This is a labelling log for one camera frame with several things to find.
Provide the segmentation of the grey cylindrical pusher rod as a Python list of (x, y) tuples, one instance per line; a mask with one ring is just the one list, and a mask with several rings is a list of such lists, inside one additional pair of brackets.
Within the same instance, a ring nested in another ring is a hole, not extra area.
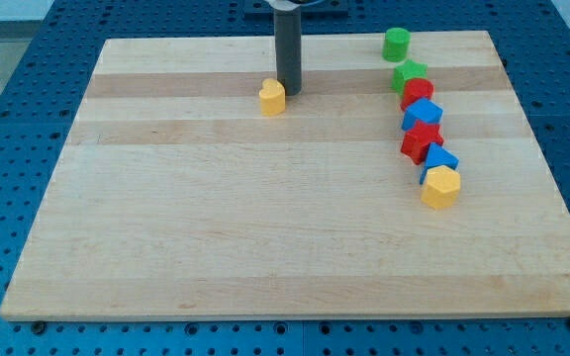
[(277, 80), (287, 96), (302, 90), (301, 10), (273, 10)]

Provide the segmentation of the white round tool mount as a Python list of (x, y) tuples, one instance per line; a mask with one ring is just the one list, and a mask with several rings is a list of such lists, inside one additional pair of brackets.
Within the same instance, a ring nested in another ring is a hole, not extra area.
[(296, 10), (323, 3), (325, 0), (265, 0), (274, 10)]

